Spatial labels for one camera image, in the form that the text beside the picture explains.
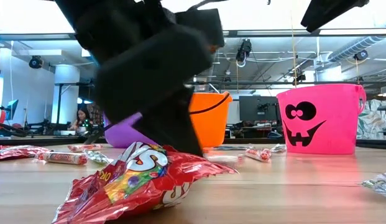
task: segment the white pillar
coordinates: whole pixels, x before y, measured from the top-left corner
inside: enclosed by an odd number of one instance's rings
[[[55,83],[77,83],[80,81],[80,69],[72,65],[57,65],[55,70]],[[63,85],[62,99],[60,105],[60,124],[74,122],[76,120],[76,112],[78,110],[77,100],[78,86]],[[55,85],[53,93],[52,107],[52,123],[57,121],[57,105],[58,105],[59,86]]]

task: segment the security camera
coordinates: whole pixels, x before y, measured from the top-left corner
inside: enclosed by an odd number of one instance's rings
[[[44,61],[41,60],[41,56],[32,56],[29,66],[30,68],[38,69],[38,68],[42,68],[43,64],[44,64]]]

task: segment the desk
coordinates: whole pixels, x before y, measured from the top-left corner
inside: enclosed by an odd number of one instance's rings
[[[112,158],[121,152],[103,150]],[[50,223],[71,181],[100,168],[31,159],[0,162],[0,224]],[[200,180],[181,205],[128,223],[386,223],[386,198],[359,185],[386,171],[386,150],[358,148],[356,156],[275,154],[268,164],[247,158],[239,171]]]

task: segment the candy wrapper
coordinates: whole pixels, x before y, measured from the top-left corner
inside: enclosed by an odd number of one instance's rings
[[[238,155],[238,156],[213,155],[213,156],[205,156],[205,158],[211,162],[228,166],[233,169],[237,169],[244,163],[243,155]]]
[[[93,162],[97,162],[98,164],[110,164],[114,159],[110,159],[104,154],[100,152],[94,152],[94,151],[85,151],[86,156],[88,159],[92,160]]]
[[[23,159],[34,157],[48,149],[37,146],[0,146],[0,161],[5,159]]]
[[[102,171],[74,180],[53,223],[103,224],[171,207],[194,181],[225,172],[236,171],[169,146],[135,142]]]
[[[268,162],[272,157],[270,149],[248,149],[245,156],[256,159],[260,162]]]
[[[89,144],[80,146],[67,146],[71,152],[95,151],[103,148],[100,144]]]
[[[386,173],[378,175],[374,180],[363,181],[362,185],[386,197]]]
[[[40,152],[35,158],[40,161],[73,165],[85,165],[88,162],[85,154],[70,152]]]
[[[277,144],[270,149],[270,152],[274,153],[283,153],[287,151],[287,146],[285,144]]]

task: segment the skittles bag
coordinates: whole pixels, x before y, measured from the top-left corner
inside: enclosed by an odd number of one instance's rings
[[[53,223],[103,224],[171,207],[196,180],[225,172],[236,171],[170,146],[135,142],[102,171],[74,180]]]

